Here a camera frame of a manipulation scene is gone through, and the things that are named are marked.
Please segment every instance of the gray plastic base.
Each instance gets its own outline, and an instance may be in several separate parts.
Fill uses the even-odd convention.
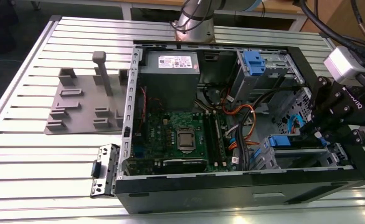
[[[126,87],[118,75],[108,75],[112,95],[106,96],[100,76],[76,76],[61,69],[44,134],[118,132]]]

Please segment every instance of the gray plastic peg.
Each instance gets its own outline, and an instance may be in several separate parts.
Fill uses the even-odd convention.
[[[97,64],[94,71],[100,73],[102,87],[105,89],[106,96],[112,96],[112,88],[109,86],[109,77],[105,68],[106,54],[102,51],[94,51],[92,54],[92,61]]]

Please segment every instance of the blue plastic clip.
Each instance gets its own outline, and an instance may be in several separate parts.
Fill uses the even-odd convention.
[[[256,51],[243,51],[243,62],[251,76],[260,76],[264,73],[264,60]]]
[[[270,146],[290,146],[290,141],[286,135],[276,135],[268,138]]]

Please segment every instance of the aluminum table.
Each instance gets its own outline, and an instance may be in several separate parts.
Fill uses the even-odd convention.
[[[332,44],[318,34],[215,27],[217,42],[295,46],[318,75]],[[54,16],[0,100],[0,222],[365,223],[365,186],[308,203],[228,210],[128,215],[117,199],[89,199],[97,146],[118,135],[42,134],[61,67],[93,75],[93,51],[106,52],[109,74],[129,66],[132,39],[173,40],[168,24]]]

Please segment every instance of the red wire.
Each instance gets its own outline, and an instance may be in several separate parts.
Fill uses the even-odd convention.
[[[141,120],[140,120],[140,123],[139,123],[139,126],[137,126],[136,134],[140,132],[140,128],[143,126],[143,122],[144,122],[144,119],[145,119],[145,91],[144,91],[143,87],[140,87],[140,90],[141,90],[143,95],[144,95],[144,108],[143,108]]]

